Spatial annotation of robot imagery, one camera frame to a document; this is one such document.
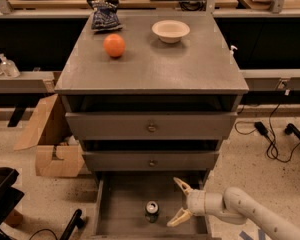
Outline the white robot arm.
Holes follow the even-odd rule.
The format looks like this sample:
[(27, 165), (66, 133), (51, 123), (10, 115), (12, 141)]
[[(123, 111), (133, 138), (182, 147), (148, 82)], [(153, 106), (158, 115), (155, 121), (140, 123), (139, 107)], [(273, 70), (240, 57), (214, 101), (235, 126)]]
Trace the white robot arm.
[(186, 182), (174, 177), (186, 197), (187, 208), (180, 208), (167, 222), (176, 227), (192, 216), (211, 215), (223, 222), (241, 225), (251, 220), (272, 240), (300, 240), (300, 228), (264, 207), (237, 187), (228, 187), (223, 194), (192, 189)]

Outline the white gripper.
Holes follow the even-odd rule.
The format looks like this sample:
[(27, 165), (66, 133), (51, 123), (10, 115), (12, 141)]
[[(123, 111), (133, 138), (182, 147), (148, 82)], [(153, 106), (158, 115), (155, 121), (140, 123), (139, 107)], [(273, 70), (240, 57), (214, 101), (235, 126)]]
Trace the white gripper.
[(176, 227), (188, 221), (192, 215), (204, 216), (206, 214), (205, 199), (206, 192), (203, 190), (192, 190), (191, 186), (178, 177), (173, 178), (174, 182), (180, 187), (187, 196), (187, 208), (180, 208), (175, 216), (167, 222), (168, 227)]

